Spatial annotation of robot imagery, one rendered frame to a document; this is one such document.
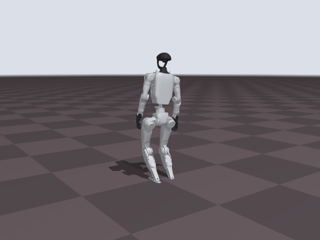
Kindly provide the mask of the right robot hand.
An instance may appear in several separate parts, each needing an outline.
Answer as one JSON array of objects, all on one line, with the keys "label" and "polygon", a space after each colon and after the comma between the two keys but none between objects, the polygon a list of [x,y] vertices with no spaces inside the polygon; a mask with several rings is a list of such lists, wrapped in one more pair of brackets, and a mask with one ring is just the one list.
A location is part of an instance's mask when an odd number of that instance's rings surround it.
[{"label": "right robot hand", "polygon": [[173,131],[176,131],[177,129],[178,129],[178,115],[175,117],[175,118],[173,118],[174,119],[174,121],[175,121],[175,126],[171,129],[171,130],[173,130]]}]

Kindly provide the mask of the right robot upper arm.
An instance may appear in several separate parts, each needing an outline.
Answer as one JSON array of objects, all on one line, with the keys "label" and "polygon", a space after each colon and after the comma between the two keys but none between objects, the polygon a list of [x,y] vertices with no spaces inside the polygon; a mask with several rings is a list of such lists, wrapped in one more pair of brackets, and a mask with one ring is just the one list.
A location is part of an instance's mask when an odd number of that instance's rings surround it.
[{"label": "right robot upper arm", "polygon": [[181,100],[180,78],[177,76],[174,76],[173,92],[175,96],[172,97],[172,101],[177,103]]}]

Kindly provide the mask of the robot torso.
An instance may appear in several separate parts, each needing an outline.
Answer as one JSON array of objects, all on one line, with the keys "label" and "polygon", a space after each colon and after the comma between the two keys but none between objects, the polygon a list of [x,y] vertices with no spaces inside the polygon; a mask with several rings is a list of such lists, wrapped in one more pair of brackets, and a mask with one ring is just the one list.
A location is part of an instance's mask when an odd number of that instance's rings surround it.
[{"label": "robot torso", "polygon": [[159,71],[153,72],[155,78],[150,85],[150,97],[152,103],[158,104],[154,107],[155,113],[152,113],[152,117],[157,121],[155,126],[164,126],[169,123],[169,114],[162,105],[168,105],[172,99],[175,78],[170,71],[169,74]]}]

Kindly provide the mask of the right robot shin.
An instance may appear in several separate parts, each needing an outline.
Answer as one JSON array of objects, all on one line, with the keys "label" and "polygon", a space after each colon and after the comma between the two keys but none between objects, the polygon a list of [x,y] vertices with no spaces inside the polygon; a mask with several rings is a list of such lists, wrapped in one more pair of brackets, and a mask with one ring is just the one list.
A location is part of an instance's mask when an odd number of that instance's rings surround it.
[{"label": "right robot shin", "polygon": [[167,155],[161,155],[160,157],[161,157],[163,167],[166,170],[168,178],[170,178],[172,180],[172,178],[174,179],[174,174],[173,174],[173,170],[172,170],[172,158],[169,153],[168,147],[167,147],[167,150],[168,150]]}]

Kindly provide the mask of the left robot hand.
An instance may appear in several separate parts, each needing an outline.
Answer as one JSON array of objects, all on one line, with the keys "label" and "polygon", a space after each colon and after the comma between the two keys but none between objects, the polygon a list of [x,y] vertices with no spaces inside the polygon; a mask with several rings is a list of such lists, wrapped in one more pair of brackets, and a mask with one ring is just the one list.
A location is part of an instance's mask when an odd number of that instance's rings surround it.
[{"label": "left robot hand", "polygon": [[141,118],[142,118],[142,114],[138,114],[136,115],[136,127],[140,130],[141,129],[141,124],[139,124],[139,121],[141,121]]}]

